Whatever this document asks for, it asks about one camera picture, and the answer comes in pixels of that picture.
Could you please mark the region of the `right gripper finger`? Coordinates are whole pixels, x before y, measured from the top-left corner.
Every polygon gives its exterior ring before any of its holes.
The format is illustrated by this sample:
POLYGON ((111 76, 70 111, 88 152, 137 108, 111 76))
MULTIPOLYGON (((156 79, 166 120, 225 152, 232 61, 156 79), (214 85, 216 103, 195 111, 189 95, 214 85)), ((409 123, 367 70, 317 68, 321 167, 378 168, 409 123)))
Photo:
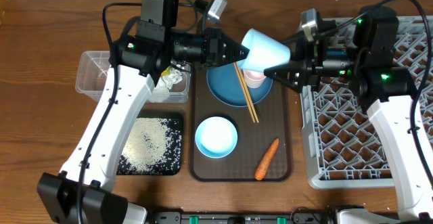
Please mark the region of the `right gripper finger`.
POLYGON ((264 74, 266 77, 285 85, 297 93, 302 92, 304 86, 303 62, 288 62, 266 68, 264 74))
POLYGON ((281 44, 286 45, 286 46, 291 46, 291 45, 303 45, 304 44, 304 32, 303 31, 298 31, 295 34, 291 35, 290 37, 284 39, 281 41, 281 44))

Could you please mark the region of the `light blue cup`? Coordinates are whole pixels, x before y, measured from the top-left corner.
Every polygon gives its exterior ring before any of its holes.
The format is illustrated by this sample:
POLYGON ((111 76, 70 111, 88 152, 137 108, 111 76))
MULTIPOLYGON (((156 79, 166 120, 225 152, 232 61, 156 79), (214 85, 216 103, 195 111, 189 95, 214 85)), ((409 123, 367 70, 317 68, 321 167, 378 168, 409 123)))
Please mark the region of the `light blue cup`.
POLYGON ((290 61, 291 52, 287 46, 252 28, 244 36, 242 45, 249 52, 246 59, 237 62, 241 69, 264 72, 290 61))

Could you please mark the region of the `pink cup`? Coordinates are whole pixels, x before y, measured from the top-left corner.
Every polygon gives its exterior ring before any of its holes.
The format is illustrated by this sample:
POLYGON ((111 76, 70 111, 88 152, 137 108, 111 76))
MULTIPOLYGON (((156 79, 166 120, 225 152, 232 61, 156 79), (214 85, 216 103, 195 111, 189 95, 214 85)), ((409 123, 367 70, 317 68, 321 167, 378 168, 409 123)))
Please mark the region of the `pink cup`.
POLYGON ((266 76, 262 72, 253 70, 243 70, 244 80, 249 88, 259 88, 266 79, 266 76))

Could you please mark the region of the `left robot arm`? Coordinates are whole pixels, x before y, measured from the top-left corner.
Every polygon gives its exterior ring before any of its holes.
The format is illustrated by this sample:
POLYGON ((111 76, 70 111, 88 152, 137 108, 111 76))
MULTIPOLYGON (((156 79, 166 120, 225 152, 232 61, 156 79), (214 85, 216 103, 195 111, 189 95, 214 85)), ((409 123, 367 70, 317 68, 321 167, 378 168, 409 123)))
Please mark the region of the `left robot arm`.
POLYGON ((144 223, 147 210, 113 193, 118 163, 143 105, 161 74, 177 62, 225 66, 248 49, 218 28, 193 34, 177 28, 179 0, 141 0, 117 40, 109 40, 110 67, 87 128, 57 175, 44 173, 39 197, 55 223, 144 223))

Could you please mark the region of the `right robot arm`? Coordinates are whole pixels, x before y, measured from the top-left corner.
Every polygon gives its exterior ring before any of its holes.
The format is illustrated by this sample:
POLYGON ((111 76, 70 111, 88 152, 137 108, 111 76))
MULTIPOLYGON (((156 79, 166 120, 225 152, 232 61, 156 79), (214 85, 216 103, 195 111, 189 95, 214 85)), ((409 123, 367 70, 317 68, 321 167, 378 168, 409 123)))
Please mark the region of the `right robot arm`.
POLYGON ((302 28, 289 42, 265 40, 271 63, 264 74, 296 92, 306 85, 318 88, 323 77, 345 78, 382 142, 399 221, 431 223, 432 148, 418 104, 422 86, 393 62, 398 18, 393 9, 377 4, 363 7, 352 23, 353 46, 331 47, 327 39, 342 26, 313 9, 304 12, 302 28))

